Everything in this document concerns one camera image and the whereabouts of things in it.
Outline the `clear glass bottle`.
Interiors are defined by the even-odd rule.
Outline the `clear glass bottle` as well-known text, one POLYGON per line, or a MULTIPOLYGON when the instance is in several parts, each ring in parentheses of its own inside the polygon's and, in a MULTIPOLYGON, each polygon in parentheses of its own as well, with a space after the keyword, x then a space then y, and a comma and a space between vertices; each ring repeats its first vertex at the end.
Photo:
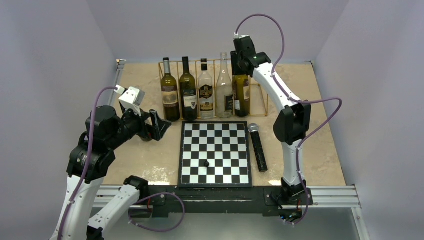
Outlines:
POLYGON ((234 111, 234 95, 226 52, 220 53, 220 72, 218 74, 215 93, 216 115, 222 119, 230 118, 234 111))

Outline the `clear square liquor bottle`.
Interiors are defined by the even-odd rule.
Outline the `clear square liquor bottle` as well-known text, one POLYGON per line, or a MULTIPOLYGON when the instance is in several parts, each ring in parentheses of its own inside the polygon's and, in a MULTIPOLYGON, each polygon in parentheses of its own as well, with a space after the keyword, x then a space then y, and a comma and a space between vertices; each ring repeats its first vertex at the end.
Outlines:
POLYGON ((202 58, 200 64, 201 74, 198 77, 199 107, 201 118, 206 120, 214 117, 213 78, 208 72, 207 59, 202 58))

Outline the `green Primitivo wine bottle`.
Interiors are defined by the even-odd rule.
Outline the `green Primitivo wine bottle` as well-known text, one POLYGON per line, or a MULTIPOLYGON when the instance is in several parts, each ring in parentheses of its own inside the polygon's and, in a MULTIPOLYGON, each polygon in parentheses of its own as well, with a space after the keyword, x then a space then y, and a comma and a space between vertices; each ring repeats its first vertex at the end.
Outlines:
POLYGON ((160 80, 162 104, 166 120, 175 122, 180 119, 180 105, 177 81, 171 74, 170 60, 163 58, 164 75, 160 80))

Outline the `dark green wine bottle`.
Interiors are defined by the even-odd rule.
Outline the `dark green wine bottle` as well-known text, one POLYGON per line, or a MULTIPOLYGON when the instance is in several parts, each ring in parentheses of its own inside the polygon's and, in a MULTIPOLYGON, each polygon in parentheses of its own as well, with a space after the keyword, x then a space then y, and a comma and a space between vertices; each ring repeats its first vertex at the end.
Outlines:
POLYGON ((198 118, 196 80, 190 73, 189 57, 182 57, 183 73, 179 79, 179 90, 183 119, 194 121, 198 118))

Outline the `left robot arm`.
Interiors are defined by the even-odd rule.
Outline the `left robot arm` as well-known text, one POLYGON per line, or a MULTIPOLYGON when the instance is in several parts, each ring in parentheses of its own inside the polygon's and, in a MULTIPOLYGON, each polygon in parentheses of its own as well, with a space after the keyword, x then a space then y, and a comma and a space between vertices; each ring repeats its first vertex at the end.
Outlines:
POLYGON ((116 159, 115 150, 136 136, 160 141, 172 125, 153 109, 141 115, 128 109, 119 117, 110 105, 96 107, 85 123, 86 131, 69 156, 65 201, 53 240, 103 240, 131 205, 146 203, 149 183, 132 175, 112 200, 91 215, 97 193, 116 159))

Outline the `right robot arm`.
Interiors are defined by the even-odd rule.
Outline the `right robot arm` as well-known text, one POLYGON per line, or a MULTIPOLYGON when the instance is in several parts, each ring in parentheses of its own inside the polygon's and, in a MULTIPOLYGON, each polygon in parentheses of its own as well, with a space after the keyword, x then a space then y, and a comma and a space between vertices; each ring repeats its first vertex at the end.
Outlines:
POLYGON ((307 205, 310 194, 302 171, 301 143, 310 128, 312 107, 293 94, 275 72, 266 53, 256 52, 250 36, 235 36, 233 43, 238 57, 236 64, 265 89, 278 111, 273 132, 281 143, 283 154, 280 199, 288 204, 307 205))

